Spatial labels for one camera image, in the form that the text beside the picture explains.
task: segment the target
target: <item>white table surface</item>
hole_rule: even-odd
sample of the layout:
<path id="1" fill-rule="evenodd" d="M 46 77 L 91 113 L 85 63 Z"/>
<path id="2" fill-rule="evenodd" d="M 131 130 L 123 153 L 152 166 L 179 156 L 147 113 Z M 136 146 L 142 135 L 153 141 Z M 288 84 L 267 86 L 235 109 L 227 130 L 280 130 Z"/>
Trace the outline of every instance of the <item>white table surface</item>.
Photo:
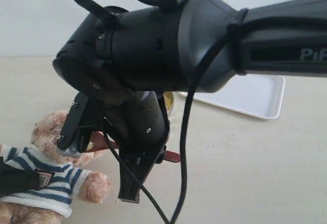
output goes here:
<path id="1" fill-rule="evenodd" d="M 0 141 L 29 143 L 36 121 L 69 108 L 77 92 L 57 76 L 51 58 L 0 59 Z M 184 99 L 176 96 L 170 150 L 178 150 Z M 286 77 L 277 120 L 258 119 L 194 103 L 187 156 L 189 188 L 178 223 L 327 223 L 327 79 Z M 113 181 L 102 205 L 74 201 L 69 223 L 162 223 L 142 194 L 139 205 L 118 200 L 119 171 L 106 155 L 85 168 Z M 171 216 L 180 167 L 163 163 L 146 186 Z"/>

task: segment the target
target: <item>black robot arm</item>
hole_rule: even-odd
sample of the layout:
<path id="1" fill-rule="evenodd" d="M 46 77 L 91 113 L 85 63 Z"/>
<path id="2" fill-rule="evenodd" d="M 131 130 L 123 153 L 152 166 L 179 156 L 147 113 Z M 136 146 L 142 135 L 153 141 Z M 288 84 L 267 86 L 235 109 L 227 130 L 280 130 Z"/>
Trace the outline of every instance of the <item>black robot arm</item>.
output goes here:
<path id="1" fill-rule="evenodd" d="M 138 203 L 141 183 L 165 153 L 169 136 L 161 95 L 188 92 L 180 143 L 181 198 L 171 222 L 164 218 L 165 223 L 175 223 L 185 199 L 185 140 L 194 92 L 216 92 L 233 76 L 247 73 L 327 74 L 327 0 L 241 11 L 222 0 L 140 0 L 151 6 L 131 12 L 75 1 L 90 14 L 53 66 L 94 107 L 76 114 L 76 107 L 71 108 L 58 151 L 78 157 L 86 148 L 71 150 L 83 143 L 74 136 L 85 126 L 79 121 L 91 117 L 85 114 L 97 116 L 85 138 L 101 129 L 116 141 L 120 198 Z"/>

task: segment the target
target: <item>white tray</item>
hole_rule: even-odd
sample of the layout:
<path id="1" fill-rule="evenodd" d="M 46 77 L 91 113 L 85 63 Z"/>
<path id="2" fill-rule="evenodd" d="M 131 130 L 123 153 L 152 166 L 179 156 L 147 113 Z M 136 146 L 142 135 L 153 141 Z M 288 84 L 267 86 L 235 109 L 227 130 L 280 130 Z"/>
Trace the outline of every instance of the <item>white tray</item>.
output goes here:
<path id="1" fill-rule="evenodd" d="M 248 74 L 233 77 L 216 93 L 196 93 L 194 100 L 252 117 L 276 119 L 281 111 L 284 87 L 283 76 Z"/>

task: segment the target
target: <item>striped shirt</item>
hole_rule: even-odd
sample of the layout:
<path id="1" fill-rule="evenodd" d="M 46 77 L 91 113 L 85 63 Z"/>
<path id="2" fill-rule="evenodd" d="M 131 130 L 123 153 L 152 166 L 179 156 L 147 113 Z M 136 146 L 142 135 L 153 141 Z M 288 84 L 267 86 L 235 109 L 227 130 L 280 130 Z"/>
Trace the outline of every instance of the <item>striped shirt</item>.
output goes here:
<path id="1" fill-rule="evenodd" d="M 46 170 L 54 173 L 50 183 L 40 190 L 28 190 L 0 198 L 0 202 L 48 209 L 67 218 L 71 215 L 73 196 L 77 196 L 89 170 L 75 168 L 72 164 L 58 165 L 48 159 L 35 145 L 21 150 L 2 144 L 0 156 L 4 162 L 27 171 Z"/>

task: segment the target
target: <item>teddy bear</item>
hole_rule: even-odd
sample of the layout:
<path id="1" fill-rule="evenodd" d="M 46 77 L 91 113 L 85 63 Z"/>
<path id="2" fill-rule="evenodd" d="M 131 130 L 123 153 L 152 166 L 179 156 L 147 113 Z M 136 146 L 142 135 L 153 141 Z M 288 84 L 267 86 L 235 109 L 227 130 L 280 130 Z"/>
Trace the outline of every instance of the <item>teddy bear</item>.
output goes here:
<path id="1" fill-rule="evenodd" d="M 1 224 L 59 224 L 71 215 L 73 197 L 99 204 L 111 189 L 109 178 L 79 168 L 102 156 L 102 151 L 70 158 L 57 153 L 56 143 L 68 112 L 55 111 L 35 124 L 30 145 L 21 149 L 0 144 L 4 163 L 17 169 L 39 171 L 44 186 L 0 198 Z M 99 135 L 92 135 L 96 142 Z"/>

